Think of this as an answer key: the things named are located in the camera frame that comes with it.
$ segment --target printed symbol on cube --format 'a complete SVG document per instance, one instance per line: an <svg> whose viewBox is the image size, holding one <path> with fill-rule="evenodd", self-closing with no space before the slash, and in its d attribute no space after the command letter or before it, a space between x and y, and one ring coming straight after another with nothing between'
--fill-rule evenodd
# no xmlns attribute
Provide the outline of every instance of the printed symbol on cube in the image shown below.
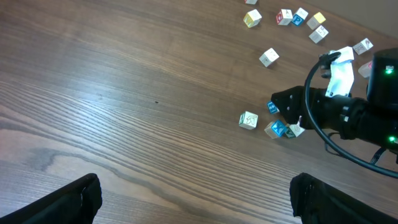
<svg viewBox="0 0 398 224"><path fill-rule="evenodd" d="M287 136L288 138L296 138L296 136L294 135L293 131L292 131L290 128L287 128L287 129L286 129L285 134L286 134L286 136Z"/></svg>
<svg viewBox="0 0 398 224"><path fill-rule="evenodd" d="M319 26L311 35L310 38L314 43L318 43L321 41L323 38L326 37L326 35L329 34L329 31L327 31L323 26Z"/></svg>
<svg viewBox="0 0 398 224"><path fill-rule="evenodd" d="M265 67L268 67L270 64L275 62L279 58L279 55L276 53L274 49L269 49L263 53L260 57L260 61L264 64Z"/></svg>
<svg viewBox="0 0 398 224"><path fill-rule="evenodd" d="M356 44L353 48L358 55L361 55L362 53L368 51L372 47L373 47L373 44L371 43L371 41L368 38L366 38L366 39L362 40L359 44Z"/></svg>
<svg viewBox="0 0 398 224"><path fill-rule="evenodd" d="M279 12L278 15L276 15L276 23L280 23L284 17L282 16L282 12Z"/></svg>
<svg viewBox="0 0 398 224"><path fill-rule="evenodd" d="M304 19L301 18L298 15L294 15L292 22L293 22L294 25L299 26L299 25L301 25L304 22Z"/></svg>
<svg viewBox="0 0 398 224"><path fill-rule="evenodd" d="M292 131L295 137L298 137L305 131L305 129L300 127L300 122L298 124L291 124L288 128Z"/></svg>
<svg viewBox="0 0 398 224"><path fill-rule="evenodd" d="M269 112L271 114L279 112L279 109L275 106L275 104L272 101L268 102L267 106L268 106Z"/></svg>
<svg viewBox="0 0 398 224"><path fill-rule="evenodd" d="M278 137L281 137L285 131L286 131L286 127L285 125L277 120L272 126L271 129L275 132L276 135L278 135Z"/></svg>
<svg viewBox="0 0 398 224"><path fill-rule="evenodd" d="M293 19L292 11L290 9L281 9L278 15L276 15L276 23L278 25L286 26Z"/></svg>
<svg viewBox="0 0 398 224"><path fill-rule="evenodd" d="M244 0L246 4L256 4L257 0Z"/></svg>
<svg viewBox="0 0 398 224"><path fill-rule="evenodd" d="M322 13L316 13L310 20L308 20L307 25L311 28L311 30L316 29L320 24L325 22L326 19L322 15Z"/></svg>
<svg viewBox="0 0 398 224"><path fill-rule="evenodd" d="M299 26L304 22L304 20L305 20L305 18L307 18L307 16L308 16L308 12L302 8L299 8L297 10L297 12L293 15L292 22L294 25Z"/></svg>
<svg viewBox="0 0 398 224"><path fill-rule="evenodd" d="M258 119L258 115L246 111L239 119L239 126L246 129L254 129L257 126Z"/></svg>
<svg viewBox="0 0 398 224"><path fill-rule="evenodd" d="M252 10L246 14L244 17L243 21L247 25L248 28L252 28L258 23L260 23L262 16L260 15L260 12L257 11L257 9Z"/></svg>

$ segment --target wood grain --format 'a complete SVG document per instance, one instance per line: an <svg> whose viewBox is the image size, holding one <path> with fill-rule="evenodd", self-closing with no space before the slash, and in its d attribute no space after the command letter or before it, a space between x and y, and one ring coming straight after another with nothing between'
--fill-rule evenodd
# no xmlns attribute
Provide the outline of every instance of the wood grain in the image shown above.
<svg viewBox="0 0 398 224"><path fill-rule="evenodd" d="M0 2L0 215L94 172L97 223L300 223L289 182L308 172L398 218L396 180L327 154L313 131L263 131L280 119L271 94L303 84L318 54L398 40L325 12L330 34L315 45L308 27L275 24L280 8L318 11L290 0ZM248 29L253 7L263 19ZM280 59L265 68L270 47ZM354 96L365 89L356 75ZM238 127L245 110L257 129ZM377 150L340 142L366 159Z"/></svg>

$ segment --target white cube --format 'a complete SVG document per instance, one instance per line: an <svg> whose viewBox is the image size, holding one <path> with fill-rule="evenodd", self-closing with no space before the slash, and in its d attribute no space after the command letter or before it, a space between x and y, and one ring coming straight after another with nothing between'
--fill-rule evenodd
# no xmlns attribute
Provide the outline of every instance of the white cube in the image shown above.
<svg viewBox="0 0 398 224"><path fill-rule="evenodd" d="M365 79L369 79L372 74L372 65L373 61L362 65L361 68L359 68L358 70L359 74L361 74Z"/></svg>
<svg viewBox="0 0 398 224"><path fill-rule="evenodd" d="M311 19L308 20L307 25L311 28L311 30L314 30L317 28L322 22L325 22L326 19L322 15L322 13L318 12L316 13Z"/></svg>
<svg viewBox="0 0 398 224"><path fill-rule="evenodd" d="M256 4L257 0L244 0L246 4Z"/></svg>
<svg viewBox="0 0 398 224"><path fill-rule="evenodd" d="M258 119L258 115L245 111L239 119L239 126L249 130L254 129L257 126Z"/></svg>
<svg viewBox="0 0 398 224"><path fill-rule="evenodd" d="M260 61L264 64L265 67L268 67L270 64L275 62L279 58L279 55L272 48L264 52L260 57Z"/></svg>
<svg viewBox="0 0 398 224"><path fill-rule="evenodd" d="M260 15L260 12L255 9L248 12L243 21L248 28L252 28L260 23L261 18L262 16Z"/></svg>
<svg viewBox="0 0 398 224"><path fill-rule="evenodd" d="M300 127L298 124L291 124L287 127L286 130L286 136L288 138L297 138L299 135L301 135L305 129Z"/></svg>
<svg viewBox="0 0 398 224"><path fill-rule="evenodd" d="M319 41L321 41L324 37L326 37L326 35L328 35L328 31L323 27L323 26L319 26L311 35L310 38L312 41L314 41L314 43L318 43Z"/></svg>
<svg viewBox="0 0 398 224"><path fill-rule="evenodd" d="M369 49L371 49L373 47L373 44L370 42L370 40L368 38L362 40L359 44L355 45L353 48L355 50L355 52L360 55L363 52L368 51Z"/></svg>
<svg viewBox="0 0 398 224"><path fill-rule="evenodd" d="M308 16L308 12L306 10L304 10L303 8L299 8L297 10L297 12L295 13L295 15L298 15L305 20Z"/></svg>
<svg viewBox="0 0 398 224"><path fill-rule="evenodd" d="M286 26L292 22L293 14L290 9L281 9L278 15L276 15L276 23L278 25Z"/></svg>

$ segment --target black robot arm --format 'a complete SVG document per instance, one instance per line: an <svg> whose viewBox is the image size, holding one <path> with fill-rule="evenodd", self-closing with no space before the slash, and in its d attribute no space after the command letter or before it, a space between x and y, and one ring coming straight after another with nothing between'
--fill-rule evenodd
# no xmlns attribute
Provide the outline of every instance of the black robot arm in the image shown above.
<svg viewBox="0 0 398 224"><path fill-rule="evenodd" d="M272 102L289 124L314 129L332 149L342 157L383 175L398 178L398 172L383 169L363 161L335 144L323 132L331 128L342 139L355 139L374 143L398 154L398 49L383 50L374 56L373 72L369 81L368 100L336 95L325 96L325 89L310 88L311 80L321 65L340 56L339 52L321 57L311 69L305 86L296 86L272 95Z"/></svg>

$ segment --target blue cube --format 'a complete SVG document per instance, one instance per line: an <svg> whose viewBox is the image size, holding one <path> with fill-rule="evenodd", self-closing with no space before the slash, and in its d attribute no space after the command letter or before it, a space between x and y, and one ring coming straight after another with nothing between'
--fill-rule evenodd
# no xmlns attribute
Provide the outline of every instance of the blue cube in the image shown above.
<svg viewBox="0 0 398 224"><path fill-rule="evenodd" d="M275 106L275 104L274 104L272 101L268 102L268 103L267 103L267 106L268 106L269 112L270 112L271 114L274 114L274 113L278 113L278 112L279 112L278 108Z"/></svg>
<svg viewBox="0 0 398 224"><path fill-rule="evenodd" d="M292 22L294 25L299 26L304 22L304 19L301 18L299 15L294 15Z"/></svg>
<svg viewBox="0 0 398 224"><path fill-rule="evenodd" d="M299 26L303 24L305 18L307 18L308 12L303 8L299 8L297 12L293 15L292 22L294 25Z"/></svg>
<svg viewBox="0 0 398 224"><path fill-rule="evenodd" d="M271 126L273 132L275 132L278 137L281 137L286 132L286 126L280 120L275 121L275 123Z"/></svg>

